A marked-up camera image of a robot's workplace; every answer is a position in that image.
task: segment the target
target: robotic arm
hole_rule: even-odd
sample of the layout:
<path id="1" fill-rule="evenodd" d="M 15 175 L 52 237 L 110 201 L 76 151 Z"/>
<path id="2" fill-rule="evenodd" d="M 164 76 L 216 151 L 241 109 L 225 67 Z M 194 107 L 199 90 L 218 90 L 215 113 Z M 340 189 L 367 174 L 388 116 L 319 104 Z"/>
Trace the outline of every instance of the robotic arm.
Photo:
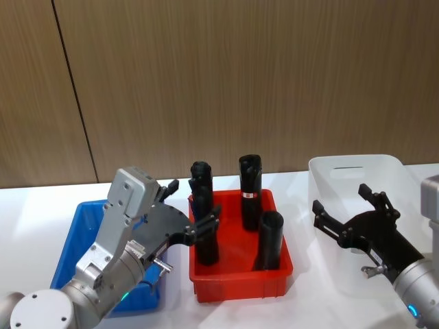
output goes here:
<path id="1" fill-rule="evenodd" d="M 171 245 L 193 245 L 218 227 L 220 207 L 203 220 L 188 218 L 163 200 L 175 192 L 136 167 L 119 169 L 95 242 L 61 290 L 19 293 L 0 302 L 0 328 L 94 328 L 140 281 L 153 263 L 162 276 L 172 270 L 159 256 Z M 142 222 L 133 230 L 135 224 Z"/>
<path id="2" fill-rule="evenodd" d="M 342 248 L 357 248 L 376 264 L 363 267 L 367 278 L 383 274 L 416 319 L 418 328 L 439 328 L 439 175 L 421 186 L 421 212 L 430 218 L 433 230 L 433 261 L 416 250 L 396 229 L 399 212 L 384 192 L 372 193 L 361 184 L 358 193 L 375 210 L 340 223 L 315 200 L 314 226 L 335 239 Z"/>

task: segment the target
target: white tabletop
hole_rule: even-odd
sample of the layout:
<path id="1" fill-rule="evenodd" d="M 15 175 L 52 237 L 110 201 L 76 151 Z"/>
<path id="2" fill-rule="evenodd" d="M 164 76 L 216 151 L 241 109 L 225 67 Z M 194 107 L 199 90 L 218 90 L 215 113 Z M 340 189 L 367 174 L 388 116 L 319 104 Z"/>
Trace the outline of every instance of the white tabletop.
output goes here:
<path id="1" fill-rule="evenodd" d="M 439 173 L 439 164 L 407 168 L 418 184 Z M 217 177 L 213 184 L 215 190 L 239 188 L 239 177 Z M 109 187 L 87 184 L 0 190 L 0 295 L 48 288 L 76 206 L 106 199 Z M 264 174 L 263 188 L 273 192 L 277 210 L 285 219 L 284 235 L 294 264 L 285 296 L 199 304 L 189 280 L 189 249 L 173 246 L 167 261 L 174 271 L 161 286 L 159 309 L 105 319 L 98 328 L 415 328 L 396 294 L 359 299 L 334 287 L 318 245 L 322 234 L 314 230 L 308 212 L 306 171 Z M 187 214 L 189 194 L 187 180 L 180 180 L 180 189 L 167 203 Z"/>

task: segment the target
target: red plastic bin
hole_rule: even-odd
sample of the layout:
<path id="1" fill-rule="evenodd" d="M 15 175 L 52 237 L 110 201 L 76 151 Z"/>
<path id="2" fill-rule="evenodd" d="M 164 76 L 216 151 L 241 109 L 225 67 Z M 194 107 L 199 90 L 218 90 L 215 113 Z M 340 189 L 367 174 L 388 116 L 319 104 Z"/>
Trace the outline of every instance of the red plastic bin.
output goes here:
<path id="1" fill-rule="evenodd" d="M 222 205 L 217 231 L 220 260 L 211 266 L 201 265 L 197 262 L 195 247 L 191 247 L 189 278 L 193 282 L 197 300 L 203 303 L 283 296 L 287 278 L 293 273 L 285 238 L 282 241 L 279 269 L 252 271 L 257 255 L 258 232 L 247 232 L 242 227 L 241 191 L 214 191 L 213 199 L 215 205 Z M 262 208 L 276 210 L 270 190 L 262 190 Z M 193 221 L 191 207 L 189 218 Z"/>

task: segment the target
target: black cylinder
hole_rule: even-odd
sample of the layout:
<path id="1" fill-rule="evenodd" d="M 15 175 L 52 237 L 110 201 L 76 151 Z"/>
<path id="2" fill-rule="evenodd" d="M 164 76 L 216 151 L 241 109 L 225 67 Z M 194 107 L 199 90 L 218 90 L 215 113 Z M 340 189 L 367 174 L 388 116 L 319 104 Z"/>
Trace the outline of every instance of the black cylinder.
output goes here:
<path id="1" fill-rule="evenodd" d="M 278 269 L 281 264 L 283 217 L 277 211 L 265 211 L 259 223 L 258 254 L 254 270 Z"/>
<path id="2" fill-rule="evenodd" d="M 244 229 L 257 231 L 262 214 L 261 185 L 262 163 L 261 157 L 248 154 L 239 158 L 241 180 L 241 217 Z"/>
<path id="3" fill-rule="evenodd" d="M 192 213 L 195 222 L 205 218 L 213 209 L 212 168 L 206 162 L 194 162 L 191 167 Z M 216 231 L 195 244 L 197 260 L 203 265 L 215 264 L 220 258 Z"/>

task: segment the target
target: white plastic bin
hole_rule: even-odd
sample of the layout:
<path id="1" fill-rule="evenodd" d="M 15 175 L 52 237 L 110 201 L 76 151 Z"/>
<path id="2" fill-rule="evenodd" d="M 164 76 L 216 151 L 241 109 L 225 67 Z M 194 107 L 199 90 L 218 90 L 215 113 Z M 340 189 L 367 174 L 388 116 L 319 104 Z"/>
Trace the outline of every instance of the white plastic bin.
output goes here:
<path id="1" fill-rule="evenodd" d="M 361 183 L 373 192 L 385 191 L 392 205 L 401 213 L 398 231 L 419 252 L 431 253 L 431 230 L 420 214 L 420 187 L 401 161 L 388 155 L 327 156 L 309 161 L 309 212 L 319 200 L 335 219 L 346 223 L 361 212 L 374 208 L 358 195 Z M 375 266 L 365 253 L 342 249 L 323 232 L 316 232 L 323 256 L 335 286 L 341 292 L 359 298 L 394 297 L 392 285 L 384 276 L 365 279 L 363 266 Z"/>

